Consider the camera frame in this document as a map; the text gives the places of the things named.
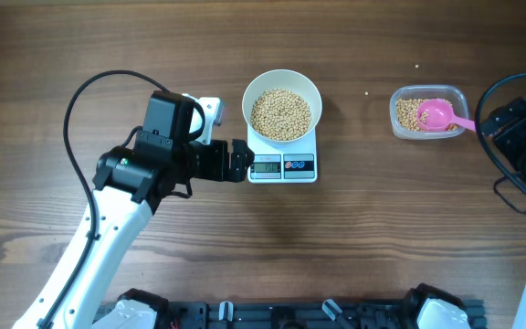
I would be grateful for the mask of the pink plastic scoop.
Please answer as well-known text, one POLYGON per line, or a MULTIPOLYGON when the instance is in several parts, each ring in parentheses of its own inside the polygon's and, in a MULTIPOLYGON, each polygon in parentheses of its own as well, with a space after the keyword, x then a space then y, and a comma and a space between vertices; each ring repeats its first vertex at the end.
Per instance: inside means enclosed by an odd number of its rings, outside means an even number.
POLYGON ((444 132, 451 124, 476 131, 475 123, 469 119, 458 117, 451 104, 444 99, 424 101, 416 112, 418 126, 426 132, 444 132))

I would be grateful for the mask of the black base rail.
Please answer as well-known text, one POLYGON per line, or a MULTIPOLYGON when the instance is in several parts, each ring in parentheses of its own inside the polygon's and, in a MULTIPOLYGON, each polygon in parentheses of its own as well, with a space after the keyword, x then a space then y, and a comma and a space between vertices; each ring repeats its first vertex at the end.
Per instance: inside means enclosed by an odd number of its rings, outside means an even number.
MULTIPOLYGON (((360 329, 400 328, 399 300, 339 302, 349 324, 360 329)), ((232 320, 219 318, 219 306, 205 302, 170 302, 160 328, 337 328, 339 325, 321 309, 318 302, 237 303, 232 320)))

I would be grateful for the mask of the clear plastic container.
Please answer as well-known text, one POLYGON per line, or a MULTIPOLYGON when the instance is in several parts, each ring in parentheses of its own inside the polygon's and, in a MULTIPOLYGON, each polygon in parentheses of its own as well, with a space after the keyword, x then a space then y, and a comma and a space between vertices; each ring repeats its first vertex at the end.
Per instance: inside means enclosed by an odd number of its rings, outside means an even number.
POLYGON ((435 140, 453 138, 464 131, 458 125, 444 132, 414 132, 404 129, 397 119, 395 102, 399 99, 444 99, 448 101, 458 117, 469 118, 466 97, 456 87, 449 85, 412 85, 405 86, 395 91, 389 101, 390 119, 394 135, 405 140, 435 140))

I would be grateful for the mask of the soybeans in white bowl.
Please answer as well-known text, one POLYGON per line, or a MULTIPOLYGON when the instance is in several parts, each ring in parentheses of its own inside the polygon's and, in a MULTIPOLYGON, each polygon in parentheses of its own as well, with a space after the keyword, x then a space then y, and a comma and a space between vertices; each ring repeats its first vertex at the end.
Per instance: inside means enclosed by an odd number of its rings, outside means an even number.
POLYGON ((255 101, 250 121, 257 133, 270 140, 296 140, 310 127, 310 105, 291 90, 266 90, 255 101))

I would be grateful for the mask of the white digital kitchen scale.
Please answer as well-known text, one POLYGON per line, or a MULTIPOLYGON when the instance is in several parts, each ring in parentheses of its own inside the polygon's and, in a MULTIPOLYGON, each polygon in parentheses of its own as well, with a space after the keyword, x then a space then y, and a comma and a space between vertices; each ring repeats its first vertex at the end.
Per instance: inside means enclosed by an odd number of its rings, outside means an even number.
POLYGON ((247 178, 253 184, 314 183, 318 178, 316 133, 308 132, 300 139, 280 143, 267 141, 251 128, 247 129, 247 145, 254 152, 247 178))

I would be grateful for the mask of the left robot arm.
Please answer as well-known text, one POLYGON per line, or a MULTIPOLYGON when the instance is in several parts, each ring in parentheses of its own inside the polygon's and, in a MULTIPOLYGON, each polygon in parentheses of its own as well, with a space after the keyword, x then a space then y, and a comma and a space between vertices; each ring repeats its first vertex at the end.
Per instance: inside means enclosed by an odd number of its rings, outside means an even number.
POLYGON ((212 137, 224 106, 160 89, 150 98, 144 123, 97 163, 89 205, 47 284, 17 328, 90 328, 130 245, 161 201, 178 196, 191 179, 242 182, 254 160, 243 140, 212 137))

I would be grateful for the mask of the white bowl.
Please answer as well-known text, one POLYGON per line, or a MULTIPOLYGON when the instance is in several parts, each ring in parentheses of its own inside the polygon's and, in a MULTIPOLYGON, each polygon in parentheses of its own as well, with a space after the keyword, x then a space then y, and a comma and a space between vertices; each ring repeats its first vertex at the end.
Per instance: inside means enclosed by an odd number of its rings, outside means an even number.
MULTIPOLYGON (((323 110, 321 94, 318 88, 309 78, 307 78, 301 73, 298 73, 297 71, 289 69, 273 69, 271 71, 267 71, 254 78, 248 84, 242 99, 242 112, 243 117, 247 123, 247 127, 254 130, 253 126, 251 125, 250 115, 252 112, 252 107, 257 98, 264 91, 274 89, 286 89, 299 94, 310 105, 311 111, 310 127, 303 136, 305 136, 311 130, 315 130, 316 126, 318 125, 321 119, 323 110)), ((263 137, 259 133, 257 134, 264 140, 271 141, 270 139, 263 137)), ((278 142, 287 143, 296 140, 278 142)))

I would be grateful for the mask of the pile of soybeans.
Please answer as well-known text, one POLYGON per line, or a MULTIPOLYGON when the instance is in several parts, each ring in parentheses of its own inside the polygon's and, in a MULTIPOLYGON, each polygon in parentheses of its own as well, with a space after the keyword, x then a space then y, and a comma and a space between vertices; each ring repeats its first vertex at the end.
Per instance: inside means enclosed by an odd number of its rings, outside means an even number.
POLYGON ((397 119, 401 126, 414 132, 423 132, 420 123, 425 124, 429 121, 431 111, 423 111, 418 114, 418 108, 428 99, 399 99, 395 102, 397 119))

